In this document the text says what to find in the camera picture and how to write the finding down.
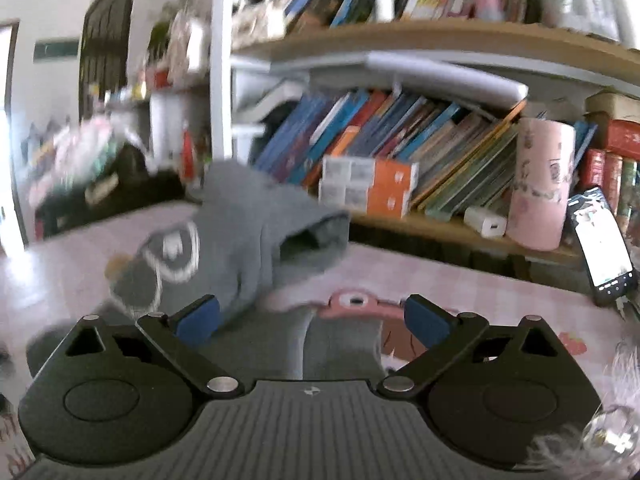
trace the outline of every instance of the cartoon eye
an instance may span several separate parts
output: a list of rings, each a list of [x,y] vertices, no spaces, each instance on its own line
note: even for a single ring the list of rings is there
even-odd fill
[[[343,308],[364,309],[372,303],[372,297],[364,292],[345,292],[339,301]]]

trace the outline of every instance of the white handbag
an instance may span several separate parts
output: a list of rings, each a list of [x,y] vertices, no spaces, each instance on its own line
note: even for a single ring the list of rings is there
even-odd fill
[[[232,49],[284,37],[286,25],[282,7],[274,0],[262,0],[253,5],[248,5],[247,1],[240,0],[238,12],[232,19]]]

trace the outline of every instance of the door frame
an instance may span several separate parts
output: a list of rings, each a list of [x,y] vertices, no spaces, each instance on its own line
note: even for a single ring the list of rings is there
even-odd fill
[[[20,207],[20,197],[18,196],[17,181],[15,179],[14,142],[13,130],[11,126],[11,91],[14,76],[15,45],[18,41],[18,28],[20,27],[20,21],[15,20],[11,22],[0,23],[0,28],[8,27],[11,28],[11,40],[9,41],[9,65],[6,70],[6,85],[4,87],[4,112],[6,113],[6,117],[9,123],[9,170],[11,173],[11,194],[14,199],[14,211],[18,219],[20,236],[22,237],[22,243],[26,248],[29,244],[29,238],[27,237],[27,229],[24,226],[22,208]]]

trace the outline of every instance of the wooden shelf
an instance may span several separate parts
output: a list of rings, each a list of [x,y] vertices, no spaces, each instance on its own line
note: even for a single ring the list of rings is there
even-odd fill
[[[459,18],[359,23],[323,28],[291,34],[282,40],[254,44],[236,50],[234,54],[241,58],[282,62],[367,50],[414,49],[455,52],[458,56],[453,56],[451,60],[463,64],[467,59],[469,64],[511,66],[531,72],[568,76],[602,86],[613,83],[607,81],[609,78],[640,86],[640,54],[622,46],[542,25]],[[487,56],[479,56],[474,62],[473,54],[478,53],[504,59],[495,59],[497,62],[494,63]],[[538,65],[521,64],[518,58],[535,60]]]
[[[560,246],[555,251],[533,251],[518,245],[507,237],[482,238],[478,233],[465,226],[460,218],[453,218],[451,222],[440,222],[418,213],[411,213],[403,219],[353,214],[351,221],[358,225],[429,238],[439,242],[457,243],[473,249],[519,254],[569,267],[582,265],[580,253],[572,248]]]

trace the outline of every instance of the pink cylinder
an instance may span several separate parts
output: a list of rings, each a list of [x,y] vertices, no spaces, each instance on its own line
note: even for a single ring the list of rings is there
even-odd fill
[[[518,127],[507,236],[529,249],[553,251],[560,245],[574,175],[575,130],[529,118]]]

